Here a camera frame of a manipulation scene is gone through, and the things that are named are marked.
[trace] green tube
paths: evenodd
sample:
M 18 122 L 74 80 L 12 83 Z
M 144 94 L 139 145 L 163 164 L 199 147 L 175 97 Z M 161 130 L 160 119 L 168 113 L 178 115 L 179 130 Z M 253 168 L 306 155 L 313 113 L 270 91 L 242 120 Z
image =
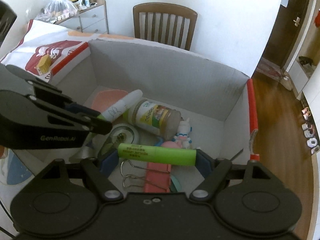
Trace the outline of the green tube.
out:
M 143 162 L 188 166 L 196 164 L 196 150 L 120 143 L 118 155 L 120 158 Z

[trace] red decoration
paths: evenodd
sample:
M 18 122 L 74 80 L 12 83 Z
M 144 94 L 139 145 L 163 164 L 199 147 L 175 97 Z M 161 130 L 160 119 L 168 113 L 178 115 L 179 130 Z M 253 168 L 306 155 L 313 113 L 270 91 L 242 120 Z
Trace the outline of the red decoration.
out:
M 320 10 L 318 11 L 318 15 L 315 18 L 315 25 L 317 28 L 320 27 Z

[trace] white dresser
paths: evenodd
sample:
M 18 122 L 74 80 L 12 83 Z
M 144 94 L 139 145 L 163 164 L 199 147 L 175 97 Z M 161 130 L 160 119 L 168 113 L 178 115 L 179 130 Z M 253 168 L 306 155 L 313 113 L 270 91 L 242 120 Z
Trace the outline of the white dresser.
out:
M 109 33 L 105 0 L 94 0 L 97 5 L 80 12 L 79 16 L 60 20 L 55 24 L 82 33 Z

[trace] wooden chair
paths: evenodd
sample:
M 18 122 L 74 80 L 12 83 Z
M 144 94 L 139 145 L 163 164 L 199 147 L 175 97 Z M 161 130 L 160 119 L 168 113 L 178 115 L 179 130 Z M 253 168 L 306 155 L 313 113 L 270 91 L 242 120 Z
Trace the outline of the wooden chair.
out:
M 156 25 L 156 13 L 161 13 L 160 22 L 159 22 L 159 32 L 158 32 L 158 42 L 161 42 L 162 30 L 163 30 L 163 14 L 168 14 L 168 20 L 165 27 L 165 37 L 164 43 L 174 46 L 176 32 L 177 32 L 177 23 L 178 16 L 182 17 L 178 47 L 181 48 L 182 37 L 184 32 L 185 19 L 190 19 L 185 50 L 190 50 L 191 41 L 193 33 L 195 31 L 196 21 L 198 14 L 191 10 L 188 7 L 184 7 L 172 3 L 160 3 L 160 2 L 151 2 L 151 3 L 141 3 L 133 7 L 133 23 L 134 23 L 134 36 L 138 39 L 141 39 L 140 35 L 140 13 L 145 13 L 145 28 L 144 28 L 144 39 L 148 39 L 148 13 L 153 13 L 152 16 L 152 27 L 151 27 L 151 40 L 155 40 L 155 25 Z M 175 20 L 172 29 L 172 39 L 171 44 L 168 41 L 169 38 L 169 29 L 170 29 L 170 18 L 171 15 L 175 15 Z

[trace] unicorn figurine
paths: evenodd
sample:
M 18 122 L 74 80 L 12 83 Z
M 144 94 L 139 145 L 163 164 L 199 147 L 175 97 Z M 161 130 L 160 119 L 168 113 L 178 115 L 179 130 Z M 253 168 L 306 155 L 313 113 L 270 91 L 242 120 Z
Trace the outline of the unicorn figurine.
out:
M 182 144 L 182 148 L 184 149 L 190 149 L 190 143 L 192 143 L 191 138 L 188 136 L 188 134 L 192 131 L 189 121 L 190 118 L 180 121 L 178 132 L 172 139 L 176 143 L 180 142 Z

